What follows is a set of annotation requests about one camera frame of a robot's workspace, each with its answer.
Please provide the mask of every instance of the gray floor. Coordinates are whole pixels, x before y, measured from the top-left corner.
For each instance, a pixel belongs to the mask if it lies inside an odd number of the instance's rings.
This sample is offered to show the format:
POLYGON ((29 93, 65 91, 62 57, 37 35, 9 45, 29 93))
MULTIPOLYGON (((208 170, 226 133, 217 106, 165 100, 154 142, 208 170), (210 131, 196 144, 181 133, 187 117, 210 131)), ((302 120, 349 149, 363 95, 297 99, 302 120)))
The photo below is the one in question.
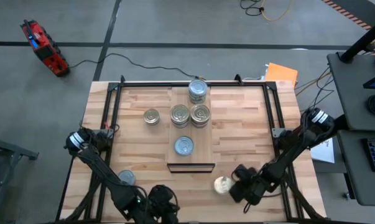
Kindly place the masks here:
MULTIPOLYGON (((40 22, 57 42, 102 42, 115 0, 0 1, 0 41, 25 41, 23 19, 40 22)), ((286 7, 268 0, 269 16, 286 7)), ((224 44, 350 45, 365 30, 320 0, 295 0, 280 21, 248 17, 237 0, 124 0, 118 12, 112 42, 172 42, 224 44)), ((70 65, 97 60, 101 48, 62 47, 70 65)), ((179 67, 192 75, 225 80, 237 73, 257 77, 273 62, 299 71, 299 83, 317 78, 327 68, 331 50, 235 49, 122 49, 110 48, 136 63, 179 67)), ((39 159, 21 160, 3 205, 2 220, 42 223, 55 218, 70 162, 63 150, 69 132, 78 128, 96 65, 84 63, 64 78, 41 64, 29 47, 0 47, 0 138, 39 151, 39 159)), ((125 59, 106 59, 101 81, 186 80, 181 73, 145 70, 125 59)), ((299 95, 301 109, 317 94, 313 86, 299 95)), ((319 107, 332 116, 342 114, 336 93, 319 107)), ((327 214, 335 220, 375 223, 375 207, 345 201, 343 176, 319 174, 327 214)))

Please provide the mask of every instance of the wooden table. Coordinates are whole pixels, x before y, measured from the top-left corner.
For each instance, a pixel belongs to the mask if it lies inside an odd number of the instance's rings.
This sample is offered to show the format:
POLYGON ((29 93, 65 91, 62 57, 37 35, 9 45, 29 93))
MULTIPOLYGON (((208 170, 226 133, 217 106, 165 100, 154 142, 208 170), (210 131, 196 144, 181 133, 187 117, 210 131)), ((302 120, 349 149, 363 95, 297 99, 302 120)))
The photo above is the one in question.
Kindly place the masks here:
MULTIPOLYGON (((107 86, 108 82, 92 83, 83 118, 85 127, 99 129, 107 86)), ((285 126, 295 128, 299 125, 300 113, 292 84, 277 82, 277 89, 285 126)), ((171 174, 167 168, 171 92, 171 87, 122 89, 117 122, 120 130, 115 134, 110 164, 115 173, 123 169, 133 170, 136 185, 148 192, 157 184, 165 184, 173 189, 181 207, 178 213, 180 222, 285 221, 281 196, 264 198, 244 214, 245 201, 235 203, 230 195, 220 196, 213 190, 213 181, 219 176, 229 177, 238 164, 258 169, 274 158, 263 90, 254 86, 211 88, 209 125, 212 128, 211 145, 216 163, 211 174, 171 174), (148 126, 144 123, 143 113, 148 108, 159 111, 159 124, 148 126)), ((270 98, 273 117, 278 125, 272 95, 270 98)), ((325 216, 310 152, 303 152, 295 160, 294 167, 299 189, 314 209, 325 216)), ((88 191, 90 177, 88 166, 75 159, 60 218, 71 214, 81 201, 88 191)), ((291 192, 289 200, 292 213, 296 216, 291 192)), ((125 222, 114 207, 108 191, 102 222, 125 222)))

